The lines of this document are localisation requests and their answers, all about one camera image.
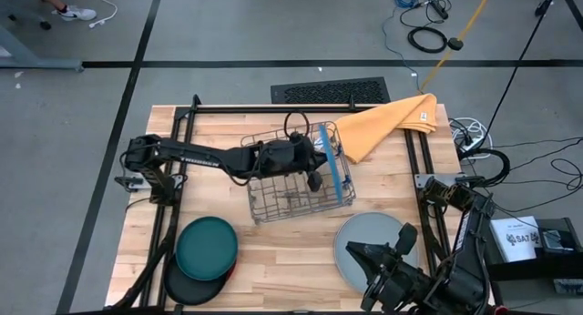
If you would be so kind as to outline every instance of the black metal frame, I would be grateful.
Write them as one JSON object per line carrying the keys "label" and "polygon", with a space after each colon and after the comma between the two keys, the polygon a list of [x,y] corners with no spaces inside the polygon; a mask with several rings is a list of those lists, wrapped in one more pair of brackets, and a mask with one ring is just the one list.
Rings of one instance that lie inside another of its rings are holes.
{"label": "black metal frame", "polygon": [[[194,117],[197,114],[249,114],[249,113],[254,113],[254,114],[274,114],[274,113],[280,113],[280,114],[286,114],[289,113],[291,111],[294,110],[301,110],[304,113],[357,113],[360,111],[364,111],[367,109],[370,109],[371,107],[375,107],[376,105],[355,105],[355,104],[349,104],[349,105],[339,105],[339,106],[318,106],[318,105],[313,105],[313,106],[295,106],[295,105],[282,105],[282,106],[245,106],[245,105],[240,105],[240,106],[225,106],[225,107],[221,107],[221,106],[212,106],[212,107],[200,107],[201,102],[198,96],[194,96],[193,97],[193,101],[192,101],[192,105],[190,107],[177,107],[176,111],[175,111],[175,115],[174,115],[174,122],[172,125],[172,131],[170,133],[170,137],[171,138],[178,138],[178,134],[179,134],[179,129],[180,129],[180,125],[182,120],[187,119],[187,125],[186,125],[186,136],[185,136],[185,142],[190,142],[190,139],[192,137],[192,131],[194,128]],[[414,181],[414,176],[417,174],[420,174],[420,169],[419,169],[419,164],[417,161],[417,155],[415,153],[415,146],[414,146],[414,140],[413,140],[413,134],[412,131],[410,130],[405,130],[404,131],[404,138],[405,138],[405,144],[407,147],[407,152],[408,152],[408,156],[409,156],[409,162],[411,165],[411,171],[412,171],[412,180]],[[423,161],[424,161],[424,167],[425,167],[425,171],[427,174],[433,174],[434,173],[434,167],[433,167],[433,162],[431,159],[431,152],[429,150],[429,144],[427,142],[427,135],[424,133],[419,133],[419,139],[420,139],[420,145],[421,145],[421,151],[422,151],[422,156],[423,156]],[[170,175],[171,171],[172,171],[172,163],[168,164],[165,168],[165,173],[167,175]],[[179,174],[185,174],[186,173],[186,164],[180,164],[179,167]],[[450,250],[450,245],[449,245],[449,239],[447,237],[447,230],[445,227],[445,220],[444,220],[444,213],[441,210],[441,208],[439,208],[438,206],[434,206],[433,211],[435,214],[435,223],[436,223],[436,227],[437,227],[437,231],[438,231],[438,238],[435,237],[434,232],[431,229],[431,223],[430,223],[430,216],[429,216],[429,208],[423,204],[421,202],[420,196],[419,196],[419,192],[420,189],[419,188],[415,188],[415,196],[417,199],[417,205],[419,208],[419,217],[420,217],[420,222],[421,222],[421,228],[422,228],[422,232],[423,232],[423,239],[424,239],[424,248],[425,248],[425,254],[427,257],[427,262],[428,262],[428,267],[429,267],[429,271],[430,271],[430,275],[434,275],[435,274],[435,270],[437,268],[437,259],[444,259],[447,255],[450,254],[451,250]],[[178,193],[178,201],[176,202],[176,204],[174,206],[170,206],[172,207],[172,212],[170,215],[170,232],[173,232],[174,234],[177,233],[177,227],[178,227],[178,222],[179,222],[179,213],[180,213],[180,201],[181,201],[181,197],[182,197],[182,187],[180,187],[177,190]],[[158,211],[156,212],[156,217],[154,219],[154,229],[152,230],[152,238],[150,241],[150,250],[148,252],[148,260],[151,259],[151,256],[155,253],[158,244],[159,244],[159,240],[160,240],[160,233],[161,233],[161,228],[162,228],[162,222],[164,220],[164,212],[165,209],[164,207],[159,207]],[[172,241],[172,248],[170,248],[168,254],[166,255],[166,257],[164,258],[164,264],[166,265],[166,263],[168,263],[168,259],[169,256],[171,256],[171,253],[174,250],[174,241]],[[149,299],[150,299],[150,292],[151,292],[151,278],[149,280],[149,282],[147,283],[146,287],[143,289],[141,297],[140,297],[140,303],[139,306],[140,307],[146,307],[149,305]],[[160,284],[159,286],[159,293],[158,293],[158,298],[157,298],[157,302],[156,305],[160,306],[160,307],[165,307],[166,304],[166,291],[164,290],[163,287],[163,283]],[[499,297],[496,297],[496,303],[502,303],[502,300]],[[181,307],[177,307],[177,311],[175,313],[178,314],[196,314],[199,313],[199,311],[196,310],[188,310],[188,311],[182,311]],[[242,314],[245,313],[244,311],[217,311],[217,312],[213,312],[213,314],[215,315],[236,315],[236,314]],[[262,315],[275,315],[275,314],[290,314],[290,313],[295,313],[295,312],[289,312],[289,311],[262,311],[261,314]],[[309,311],[309,312],[302,312],[302,313],[311,313],[311,314],[339,314],[341,312],[322,312],[322,311]],[[342,312],[343,315],[348,315],[348,314],[356,314],[359,313],[361,314],[361,312]]]}

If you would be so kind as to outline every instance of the orange cloth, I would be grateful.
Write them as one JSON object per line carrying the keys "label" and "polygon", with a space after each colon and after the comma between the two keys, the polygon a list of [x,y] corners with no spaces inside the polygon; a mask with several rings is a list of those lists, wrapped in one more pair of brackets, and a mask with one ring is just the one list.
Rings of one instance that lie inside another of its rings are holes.
{"label": "orange cloth", "polygon": [[426,94],[339,118],[335,124],[344,153],[357,164],[395,128],[435,132],[436,105],[437,98]]}

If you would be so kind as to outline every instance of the wire basket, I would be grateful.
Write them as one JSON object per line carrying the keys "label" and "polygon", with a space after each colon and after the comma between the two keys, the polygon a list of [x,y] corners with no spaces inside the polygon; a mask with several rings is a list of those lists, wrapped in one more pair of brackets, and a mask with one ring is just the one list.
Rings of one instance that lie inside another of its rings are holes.
{"label": "wire basket", "polygon": [[[256,224],[352,205],[356,193],[336,125],[333,122],[310,124],[308,138],[317,151],[324,152],[320,125],[325,127],[327,137],[324,138],[330,142],[336,170],[331,167],[330,159],[318,168],[322,185],[317,192],[310,191],[308,176],[304,172],[274,178],[253,178],[247,186],[247,192],[251,216]],[[305,126],[291,128],[289,131],[292,130],[302,133]],[[259,141],[269,142],[276,139],[288,139],[283,129],[246,136],[241,140],[241,145],[248,146]],[[336,182],[340,183],[340,190],[334,185],[333,172],[337,174]]]}

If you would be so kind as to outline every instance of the person's foot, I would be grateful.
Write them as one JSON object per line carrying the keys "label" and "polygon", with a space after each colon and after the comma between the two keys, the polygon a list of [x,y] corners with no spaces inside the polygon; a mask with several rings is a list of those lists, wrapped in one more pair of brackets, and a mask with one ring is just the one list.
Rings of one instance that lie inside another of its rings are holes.
{"label": "person's foot", "polygon": [[58,15],[63,18],[65,21],[73,21],[73,20],[93,20],[97,16],[95,10],[91,9],[80,9],[74,5],[68,5],[66,7],[66,11],[56,11]]}

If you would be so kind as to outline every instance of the wooden tabletop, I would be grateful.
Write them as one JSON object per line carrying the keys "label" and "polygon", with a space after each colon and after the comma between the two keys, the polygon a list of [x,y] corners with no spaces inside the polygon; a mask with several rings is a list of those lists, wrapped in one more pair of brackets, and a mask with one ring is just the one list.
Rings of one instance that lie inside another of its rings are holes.
{"label": "wooden tabletop", "polygon": [[[154,106],[148,134],[169,137],[177,106]],[[308,114],[310,122],[334,121],[346,114]],[[282,128],[284,114],[197,114],[192,143],[229,148],[240,145],[244,136]],[[443,105],[436,110],[438,128],[428,135],[436,173],[458,173],[459,162]],[[303,125],[291,117],[290,126]],[[417,134],[417,159],[423,160]],[[237,231],[240,255],[236,269],[225,288],[214,300],[186,310],[360,310],[362,295],[341,277],[334,263],[332,244],[340,226],[352,215],[382,211],[402,223],[419,226],[411,168],[400,129],[391,133],[360,164],[350,165],[357,198],[343,207],[298,218],[255,225],[251,219],[246,188],[234,185],[216,168],[188,166],[188,182],[179,218],[179,233],[192,220],[203,216],[225,218]],[[149,191],[134,193],[130,202],[147,197]],[[118,301],[143,270],[156,207],[140,202],[126,215],[107,305]],[[168,224],[169,209],[165,216]],[[449,208],[445,223],[453,244],[460,212]],[[419,264],[427,272],[424,244],[418,237]],[[152,299],[160,283],[161,266],[154,277]],[[168,300],[172,309],[174,301]]]}

